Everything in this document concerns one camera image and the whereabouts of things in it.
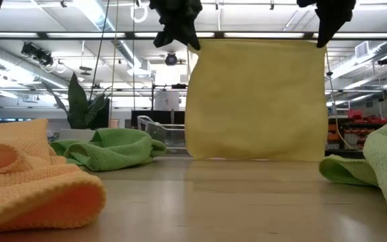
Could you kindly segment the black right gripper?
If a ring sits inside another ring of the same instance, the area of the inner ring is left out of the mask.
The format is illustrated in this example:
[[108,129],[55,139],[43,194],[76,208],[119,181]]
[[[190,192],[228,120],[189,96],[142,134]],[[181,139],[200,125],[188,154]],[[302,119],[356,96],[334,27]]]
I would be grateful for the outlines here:
[[316,5],[316,14],[321,17],[316,47],[323,48],[347,20],[351,20],[356,0],[296,0],[296,3],[299,7]]

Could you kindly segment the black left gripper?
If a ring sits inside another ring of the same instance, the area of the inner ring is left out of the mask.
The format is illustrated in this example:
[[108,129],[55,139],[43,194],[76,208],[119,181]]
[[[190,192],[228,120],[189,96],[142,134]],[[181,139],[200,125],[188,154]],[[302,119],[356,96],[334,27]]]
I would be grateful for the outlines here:
[[159,23],[166,25],[157,33],[153,44],[162,47],[178,40],[195,50],[201,48],[200,42],[193,26],[167,25],[181,22],[194,22],[203,10],[200,0],[150,0],[149,8],[159,15]]

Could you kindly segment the clear plastic bin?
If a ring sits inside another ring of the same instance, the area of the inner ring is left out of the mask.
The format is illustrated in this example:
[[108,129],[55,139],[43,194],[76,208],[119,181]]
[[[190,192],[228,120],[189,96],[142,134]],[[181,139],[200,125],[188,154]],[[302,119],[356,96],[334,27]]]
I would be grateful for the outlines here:
[[185,144],[185,126],[183,124],[160,124],[148,116],[138,116],[137,125],[139,130],[164,143],[168,149],[168,155],[188,155]]

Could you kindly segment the yellow microfiber towel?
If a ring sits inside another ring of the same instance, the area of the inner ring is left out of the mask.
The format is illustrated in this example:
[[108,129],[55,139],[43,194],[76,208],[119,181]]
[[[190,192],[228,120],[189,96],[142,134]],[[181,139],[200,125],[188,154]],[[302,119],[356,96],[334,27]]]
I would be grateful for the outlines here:
[[320,161],[325,50],[301,40],[203,39],[185,109],[196,159]]

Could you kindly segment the dark green microfiber towel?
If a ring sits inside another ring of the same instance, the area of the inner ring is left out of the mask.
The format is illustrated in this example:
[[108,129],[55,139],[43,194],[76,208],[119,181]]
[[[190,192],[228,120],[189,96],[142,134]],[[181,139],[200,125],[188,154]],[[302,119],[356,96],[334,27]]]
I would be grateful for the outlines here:
[[61,139],[50,146],[68,163],[95,172],[146,165],[167,153],[163,142],[146,132],[127,128],[100,128],[89,141]]

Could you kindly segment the orange microfiber towel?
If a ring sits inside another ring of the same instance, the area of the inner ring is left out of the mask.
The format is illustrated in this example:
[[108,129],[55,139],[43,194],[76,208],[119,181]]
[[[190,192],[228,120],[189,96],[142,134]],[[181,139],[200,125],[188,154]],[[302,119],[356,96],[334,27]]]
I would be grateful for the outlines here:
[[103,182],[57,155],[47,126],[46,119],[0,124],[0,232],[79,228],[105,207]]

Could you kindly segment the black partition screen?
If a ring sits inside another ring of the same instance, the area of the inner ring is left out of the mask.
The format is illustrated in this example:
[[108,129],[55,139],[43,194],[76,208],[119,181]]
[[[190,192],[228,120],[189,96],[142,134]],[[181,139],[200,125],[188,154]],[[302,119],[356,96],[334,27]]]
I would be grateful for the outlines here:
[[137,117],[148,116],[160,124],[183,124],[185,125],[184,111],[158,111],[158,110],[135,110],[131,113],[131,124],[138,129]]

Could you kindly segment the shelf with red bins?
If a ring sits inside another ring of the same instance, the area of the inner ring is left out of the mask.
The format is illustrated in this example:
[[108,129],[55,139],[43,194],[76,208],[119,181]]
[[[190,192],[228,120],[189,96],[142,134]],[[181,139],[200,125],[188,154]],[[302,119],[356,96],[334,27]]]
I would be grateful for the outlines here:
[[387,117],[364,116],[361,110],[328,109],[326,150],[362,150],[367,137],[387,124]]

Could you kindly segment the green plant in white pot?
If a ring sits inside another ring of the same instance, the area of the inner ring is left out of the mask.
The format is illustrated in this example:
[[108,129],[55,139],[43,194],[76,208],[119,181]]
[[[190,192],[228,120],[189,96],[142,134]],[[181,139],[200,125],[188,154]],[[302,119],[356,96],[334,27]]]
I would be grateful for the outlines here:
[[59,140],[76,139],[90,141],[96,130],[109,127],[110,99],[106,89],[94,99],[88,98],[79,84],[77,75],[72,74],[68,87],[68,105],[66,106],[56,92],[47,84],[44,85],[55,99],[56,105],[67,115],[69,129],[61,129]]

